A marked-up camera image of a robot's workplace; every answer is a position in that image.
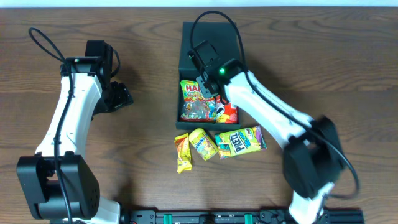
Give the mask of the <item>red Pringles can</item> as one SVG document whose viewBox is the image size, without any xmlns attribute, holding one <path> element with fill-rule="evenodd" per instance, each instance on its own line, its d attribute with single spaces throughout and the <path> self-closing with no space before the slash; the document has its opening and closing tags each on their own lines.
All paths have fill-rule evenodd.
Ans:
<svg viewBox="0 0 398 224">
<path fill-rule="evenodd" d="M 216 122 L 224 124 L 236 124 L 238 122 L 238 109 L 235 105 L 221 102 L 221 96 L 216 97 Z"/>
</svg>

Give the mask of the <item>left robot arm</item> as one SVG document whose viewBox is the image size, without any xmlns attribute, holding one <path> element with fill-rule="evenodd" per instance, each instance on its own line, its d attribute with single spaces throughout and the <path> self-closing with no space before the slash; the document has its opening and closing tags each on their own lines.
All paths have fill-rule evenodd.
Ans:
<svg viewBox="0 0 398 224">
<path fill-rule="evenodd" d="M 123 223 L 121 205 L 100 195 L 85 162 L 93 116 L 133 103 L 125 84 L 112 80 L 117 52 L 103 40 L 89 40 L 82 57 L 60 68 L 61 93 L 50 127 L 33 156 L 22 156 L 16 172 L 35 219 L 56 223 Z"/>
</svg>

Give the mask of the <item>green Pretz snack box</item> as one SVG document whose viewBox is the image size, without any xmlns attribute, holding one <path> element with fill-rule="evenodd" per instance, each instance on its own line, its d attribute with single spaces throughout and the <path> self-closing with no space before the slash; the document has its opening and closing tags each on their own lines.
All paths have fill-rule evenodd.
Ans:
<svg viewBox="0 0 398 224">
<path fill-rule="evenodd" d="M 267 149 L 261 127 L 253 126 L 215 136 L 220 159 L 239 156 L 242 154 L 263 151 Z"/>
</svg>

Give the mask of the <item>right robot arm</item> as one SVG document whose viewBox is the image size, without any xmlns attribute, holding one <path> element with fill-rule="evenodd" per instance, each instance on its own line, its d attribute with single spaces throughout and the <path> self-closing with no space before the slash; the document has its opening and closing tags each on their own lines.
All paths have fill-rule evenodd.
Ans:
<svg viewBox="0 0 398 224">
<path fill-rule="evenodd" d="M 336 128 L 314 120 L 265 88 L 242 62 L 224 61 L 203 41 L 188 51 L 205 96 L 220 94 L 252 116 L 283 149 L 283 174 L 293 189 L 289 214 L 296 223 L 315 223 L 345 168 Z"/>
</svg>

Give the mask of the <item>green Haribo gummy bag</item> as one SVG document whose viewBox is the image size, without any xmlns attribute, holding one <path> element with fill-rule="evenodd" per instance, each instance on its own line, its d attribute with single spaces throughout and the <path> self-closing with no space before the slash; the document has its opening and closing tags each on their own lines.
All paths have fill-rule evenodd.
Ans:
<svg viewBox="0 0 398 224">
<path fill-rule="evenodd" d="M 205 98 L 196 81 L 181 80 L 183 106 L 180 118 L 192 122 L 215 122 L 216 100 Z"/>
</svg>

